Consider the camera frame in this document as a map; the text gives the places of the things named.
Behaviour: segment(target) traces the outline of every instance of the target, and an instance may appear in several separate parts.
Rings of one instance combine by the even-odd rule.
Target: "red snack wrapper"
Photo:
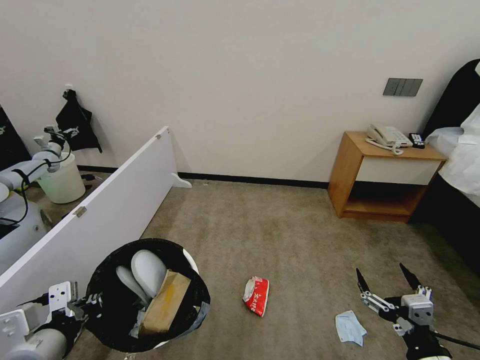
[[[267,300],[269,299],[270,281],[265,278],[252,276],[245,285],[243,301],[247,308],[255,314],[264,317]]]

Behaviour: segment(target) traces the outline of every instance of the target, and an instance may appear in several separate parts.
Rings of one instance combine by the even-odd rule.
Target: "black bed frame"
[[[424,139],[436,129],[459,127],[480,104],[480,76],[475,71],[479,62],[472,60],[453,75],[423,130]],[[480,207],[441,176],[433,179],[410,221],[433,224],[480,275],[476,251],[480,243]]]

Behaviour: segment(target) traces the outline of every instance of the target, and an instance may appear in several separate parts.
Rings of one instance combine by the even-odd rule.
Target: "cardboard box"
[[[139,335],[166,333],[179,310],[190,279],[182,274],[168,270],[140,325]]]

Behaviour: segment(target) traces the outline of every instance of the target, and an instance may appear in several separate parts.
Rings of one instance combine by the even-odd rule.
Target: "metal hinge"
[[[81,217],[85,212],[87,211],[87,208],[85,206],[80,206],[77,210],[73,212],[73,215],[76,215],[78,218]]]

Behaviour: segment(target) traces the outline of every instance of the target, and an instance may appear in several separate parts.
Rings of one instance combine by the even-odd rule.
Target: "white telephone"
[[[366,134],[369,137],[365,139],[367,143],[390,150],[397,156],[404,153],[399,148],[408,148],[413,145],[408,137],[393,126],[370,124]]]

